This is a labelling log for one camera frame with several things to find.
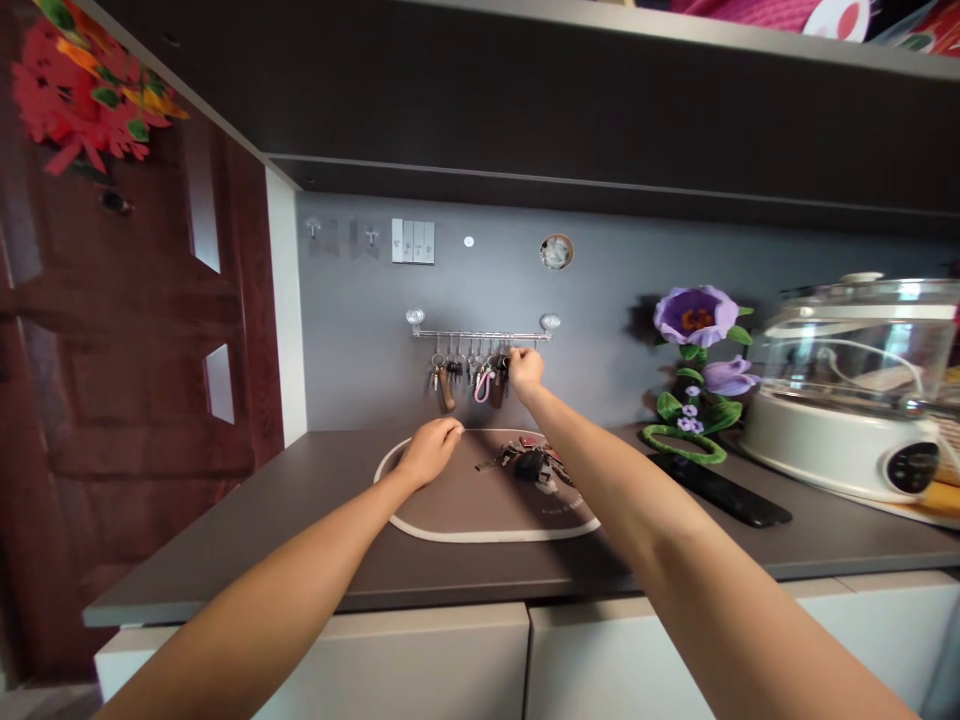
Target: gray wall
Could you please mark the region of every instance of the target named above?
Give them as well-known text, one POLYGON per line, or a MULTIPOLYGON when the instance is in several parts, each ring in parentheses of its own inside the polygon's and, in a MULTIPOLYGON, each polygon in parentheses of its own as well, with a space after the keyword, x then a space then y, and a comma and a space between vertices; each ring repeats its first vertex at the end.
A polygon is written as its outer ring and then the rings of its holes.
MULTIPOLYGON (((652 417, 644 395, 662 391, 661 368, 677 358, 675 348, 637 339, 642 297, 711 283, 757 308, 757 325, 783 288, 863 270, 942 276, 938 264, 956 256, 946 243, 320 193, 298 193, 297 229, 311 430, 440 414, 427 387, 434 341, 412 337, 407 308, 425 311, 425 330, 539 332, 540 316, 557 313, 563 325, 541 345, 545 382, 594 421, 616 425, 652 417), (436 223, 435 266, 391 263, 392 217, 436 223), (309 219, 322 225, 313 239, 309 219), (374 249, 368 227, 379 230, 374 249), (552 233, 576 248, 562 271, 540 262, 552 233)), ((711 357, 736 351, 725 342, 711 357)), ((461 390, 454 414, 470 427, 532 425, 513 396, 495 411, 461 390)))

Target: brown wooden door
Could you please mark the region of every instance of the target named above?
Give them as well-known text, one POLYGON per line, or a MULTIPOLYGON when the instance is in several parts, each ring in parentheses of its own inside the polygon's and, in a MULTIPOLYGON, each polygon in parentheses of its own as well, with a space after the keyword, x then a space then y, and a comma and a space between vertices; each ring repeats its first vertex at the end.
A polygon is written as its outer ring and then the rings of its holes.
POLYGON ((29 668, 92 673, 80 613, 283 447, 263 166, 216 126, 114 166, 132 210, 43 172, 0 0, 0 539, 29 668))

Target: forearm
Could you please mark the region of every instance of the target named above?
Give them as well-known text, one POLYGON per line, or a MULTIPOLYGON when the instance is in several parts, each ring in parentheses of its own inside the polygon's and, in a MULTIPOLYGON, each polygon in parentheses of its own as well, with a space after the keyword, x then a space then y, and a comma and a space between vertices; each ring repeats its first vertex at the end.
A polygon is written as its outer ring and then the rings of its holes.
POLYGON ((310 649, 414 489, 402 473, 388 476, 280 547, 174 635, 98 717, 251 717, 310 649))
POLYGON ((910 717, 642 453, 542 386, 521 399, 718 717, 910 717))
POLYGON ((543 386, 524 388, 521 399, 641 581, 659 543, 715 526, 700 505, 643 453, 543 386))

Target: dark shelf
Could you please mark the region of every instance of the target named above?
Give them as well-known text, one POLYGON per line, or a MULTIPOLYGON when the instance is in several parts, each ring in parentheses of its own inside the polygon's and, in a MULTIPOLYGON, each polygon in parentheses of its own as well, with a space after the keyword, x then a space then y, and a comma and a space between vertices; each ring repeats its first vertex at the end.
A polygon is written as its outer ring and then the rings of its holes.
POLYGON ((340 163, 328 190, 913 236, 960 222, 950 58, 581 0, 100 4, 260 150, 340 163))

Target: black remote control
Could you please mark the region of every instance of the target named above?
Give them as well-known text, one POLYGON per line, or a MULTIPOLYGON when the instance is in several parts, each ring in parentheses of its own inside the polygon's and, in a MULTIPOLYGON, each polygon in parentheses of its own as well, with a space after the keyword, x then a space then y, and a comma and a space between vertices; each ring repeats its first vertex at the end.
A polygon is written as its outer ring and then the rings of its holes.
POLYGON ((661 453, 650 459, 687 490, 750 527, 765 528, 793 520, 788 510, 681 455, 661 453))

